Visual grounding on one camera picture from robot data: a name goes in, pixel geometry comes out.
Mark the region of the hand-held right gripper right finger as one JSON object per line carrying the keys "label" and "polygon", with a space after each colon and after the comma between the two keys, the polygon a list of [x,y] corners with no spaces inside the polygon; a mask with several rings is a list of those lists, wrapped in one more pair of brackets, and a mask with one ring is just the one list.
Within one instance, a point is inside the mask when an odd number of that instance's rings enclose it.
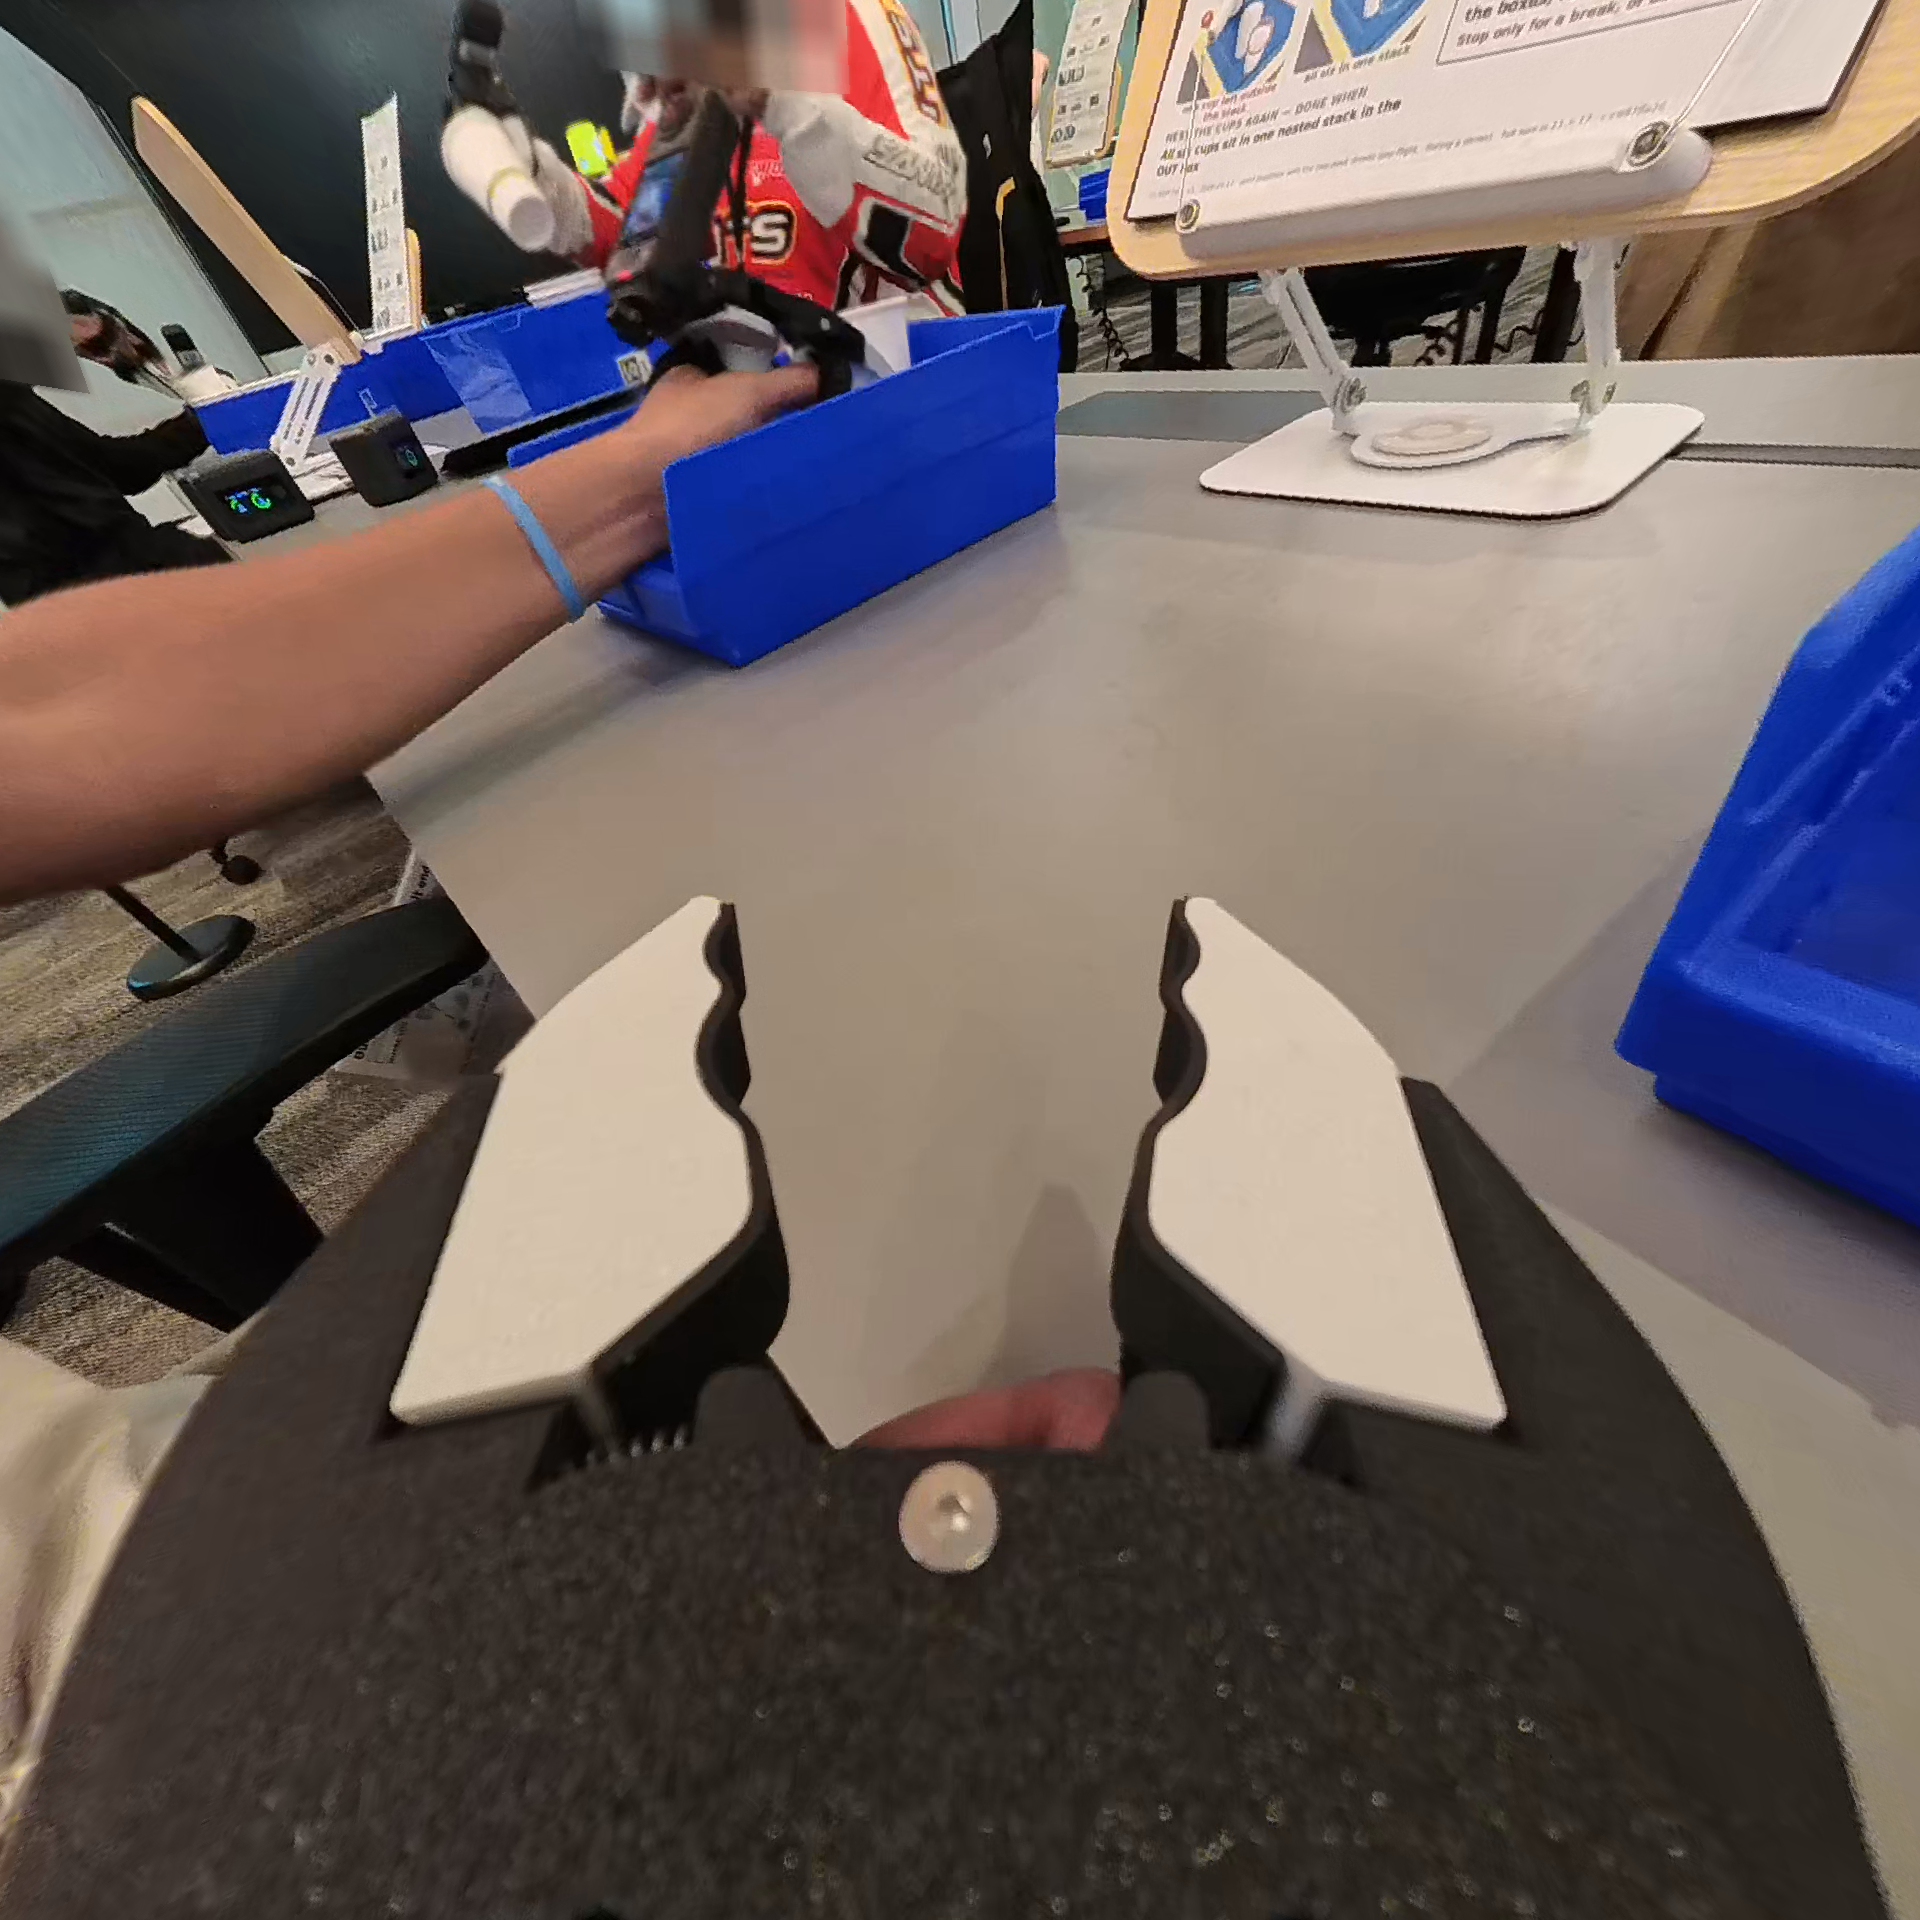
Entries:
{"label": "hand-held right gripper right finger", "polygon": [[1156,1109],[1111,1261],[1119,1376],[1181,1376],[1220,1448],[1334,1411],[1492,1435],[1507,1401],[1385,1045],[1209,896],[1173,902]]}

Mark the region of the white paper cup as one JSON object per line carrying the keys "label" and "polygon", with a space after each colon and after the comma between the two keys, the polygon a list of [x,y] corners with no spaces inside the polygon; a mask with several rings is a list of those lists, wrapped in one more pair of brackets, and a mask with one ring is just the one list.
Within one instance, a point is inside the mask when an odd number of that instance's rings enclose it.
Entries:
{"label": "white paper cup", "polygon": [[862,355],[849,375],[853,389],[913,367],[909,327],[918,309],[916,295],[889,295],[836,315],[862,337]]}

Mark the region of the blue plastic bin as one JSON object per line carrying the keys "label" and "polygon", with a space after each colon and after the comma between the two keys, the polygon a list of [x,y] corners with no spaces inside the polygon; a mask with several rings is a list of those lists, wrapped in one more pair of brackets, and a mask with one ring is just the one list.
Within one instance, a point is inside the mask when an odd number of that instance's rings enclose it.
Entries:
{"label": "blue plastic bin", "polygon": [[655,360],[617,336],[598,291],[446,319],[422,332],[422,347],[482,433],[634,391]]}
{"label": "blue plastic bin", "polygon": [[1060,305],[908,327],[908,365],[662,476],[670,547],[595,598],[751,664],[1055,497]]}
{"label": "blue plastic bin", "polygon": [[1662,1103],[1918,1221],[1918,533],[1801,638],[1615,1051]]}

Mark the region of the person's left forearm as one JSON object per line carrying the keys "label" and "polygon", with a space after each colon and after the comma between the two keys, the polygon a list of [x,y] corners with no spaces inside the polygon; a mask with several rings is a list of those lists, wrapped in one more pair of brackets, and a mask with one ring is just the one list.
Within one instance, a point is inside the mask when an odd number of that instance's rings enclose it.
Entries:
{"label": "person's left forearm", "polygon": [[14,607],[3,899],[151,873],[359,776],[567,621],[555,569],[489,489]]}

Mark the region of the person's left hand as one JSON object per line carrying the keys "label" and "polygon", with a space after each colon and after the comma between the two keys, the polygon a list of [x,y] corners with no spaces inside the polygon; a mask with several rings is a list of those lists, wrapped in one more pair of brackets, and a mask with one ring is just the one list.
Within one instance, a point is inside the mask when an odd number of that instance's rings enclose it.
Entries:
{"label": "person's left hand", "polygon": [[555,491],[538,513],[571,581],[591,600],[668,547],[665,470],[817,403],[821,375],[793,363],[764,373],[662,373],[622,427],[541,465]]}

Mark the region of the white red printed garment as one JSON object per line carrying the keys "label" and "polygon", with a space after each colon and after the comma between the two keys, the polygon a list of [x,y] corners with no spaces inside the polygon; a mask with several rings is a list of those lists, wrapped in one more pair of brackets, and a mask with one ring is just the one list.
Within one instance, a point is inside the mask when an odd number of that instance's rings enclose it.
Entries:
{"label": "white red printed garment", "polygon": [[964,313],[967,158],[906,5],[846,3],[849,87],[735,91],[751,119],[711,216],[711,263],[830,311],[892,295]]}

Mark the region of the printed white floor panel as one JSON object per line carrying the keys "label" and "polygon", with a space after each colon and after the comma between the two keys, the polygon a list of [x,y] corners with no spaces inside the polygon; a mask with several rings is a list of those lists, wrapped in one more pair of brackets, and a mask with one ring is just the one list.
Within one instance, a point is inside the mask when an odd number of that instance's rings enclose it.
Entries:
{"label": "printed white floor panel", "polygon": [[489,957],[443,993],[387,1027],[335,1071],[417,1087],[451,1087],[492,1077],[532,1028],[534,1016]]}

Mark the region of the small white cup stack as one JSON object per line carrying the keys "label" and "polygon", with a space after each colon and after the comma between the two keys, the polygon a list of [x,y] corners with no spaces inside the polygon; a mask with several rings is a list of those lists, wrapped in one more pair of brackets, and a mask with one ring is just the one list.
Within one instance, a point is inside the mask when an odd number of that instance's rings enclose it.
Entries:
{"label": "small white cup stack", "polygon": [[481,102],[447,112],[438,134],[447,181],[506,233],[519,251],[553,246],[557,213],[538,175],[538,143],[517,112]]}

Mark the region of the dark desk device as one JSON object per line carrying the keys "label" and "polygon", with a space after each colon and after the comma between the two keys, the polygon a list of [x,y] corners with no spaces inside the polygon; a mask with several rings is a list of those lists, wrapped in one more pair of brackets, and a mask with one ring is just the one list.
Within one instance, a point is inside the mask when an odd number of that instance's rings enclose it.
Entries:
{"label": "dark desk device", "polygon": [[388,509],[441,484],[441,470],[398,409],[349,424],[326,441],[349,486],[373,509]]}
{"label": "dark desk device", "polygon": [[253,543],[316,521],[316,505],[269,448],[210,452],[174,476],[206,527],[223,543]]}

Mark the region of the black round floor base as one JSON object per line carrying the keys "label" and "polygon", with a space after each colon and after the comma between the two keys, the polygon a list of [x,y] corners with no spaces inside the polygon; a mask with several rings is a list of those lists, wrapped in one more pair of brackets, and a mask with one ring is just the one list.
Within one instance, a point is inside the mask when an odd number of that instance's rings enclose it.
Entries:
{"label": "black round floor base", "polygon": [[126,977],[129,992],[137,1000],[163,1000],[189,992],[233,967],[257,937],[252,918],[215,913],[175,925],[126,885],[106,885],[102,894],[151,934],[151,947],[134,960]]}

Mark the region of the printed instruction sheet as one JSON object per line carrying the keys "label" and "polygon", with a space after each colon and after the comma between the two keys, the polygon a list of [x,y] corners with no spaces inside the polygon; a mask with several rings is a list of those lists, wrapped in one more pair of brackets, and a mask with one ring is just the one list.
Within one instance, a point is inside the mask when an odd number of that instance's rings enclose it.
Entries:
{"label": "printed instruction sheet", "polygon": [[1693,187],[1708,133],[1820,112],[1881,5],[1181,5],[1125,213],[1425,224]]}

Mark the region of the blue labelled bin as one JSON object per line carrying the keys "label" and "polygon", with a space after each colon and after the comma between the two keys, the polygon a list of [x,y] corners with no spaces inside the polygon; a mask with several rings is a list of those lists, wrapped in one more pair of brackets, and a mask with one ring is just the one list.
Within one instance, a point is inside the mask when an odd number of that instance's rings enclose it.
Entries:
{"label": "blue labelled bin", "polygon": [[[195,403],[191,414],[220,452],[265,448],[294,383],[297,375],[274,377],[217,400]],[[388,340],[377,352],[364,352],[333,377],[316,441],[387,412],[399,412],[418,422],[462,409],[441,363],[418,332]]]}

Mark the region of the tan wooden board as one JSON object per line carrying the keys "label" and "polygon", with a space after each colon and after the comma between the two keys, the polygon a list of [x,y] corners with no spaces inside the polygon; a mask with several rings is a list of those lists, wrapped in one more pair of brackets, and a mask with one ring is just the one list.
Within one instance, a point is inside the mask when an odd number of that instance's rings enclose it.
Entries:
{"label": "tan wooden board", "polygon": [[349,365],[364,345],[299,267],[151,100],[130,102],[134,156],[301,347],[333,347]]}

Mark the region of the white cloth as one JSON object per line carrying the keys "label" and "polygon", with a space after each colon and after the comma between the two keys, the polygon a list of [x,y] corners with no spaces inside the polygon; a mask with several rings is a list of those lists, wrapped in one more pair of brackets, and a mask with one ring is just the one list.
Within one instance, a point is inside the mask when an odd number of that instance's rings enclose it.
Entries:
{"label": "white cloth", "polygon": [[3,1341],[3,1830],[12,1832],[63,1672],[123,1533],[226,1368],[229,1332],[170,1374],[108,1388]]}

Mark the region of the beige hanging coat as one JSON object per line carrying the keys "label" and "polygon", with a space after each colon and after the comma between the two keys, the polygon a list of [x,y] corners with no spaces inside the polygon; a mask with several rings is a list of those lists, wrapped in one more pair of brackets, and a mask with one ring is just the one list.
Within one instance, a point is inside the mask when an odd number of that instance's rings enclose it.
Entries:
{"label": "beige hanging coat", "polygon": [[1633,360],[1918,352],[1916,149],[1758,224],[1639,238],[1618,337]]}

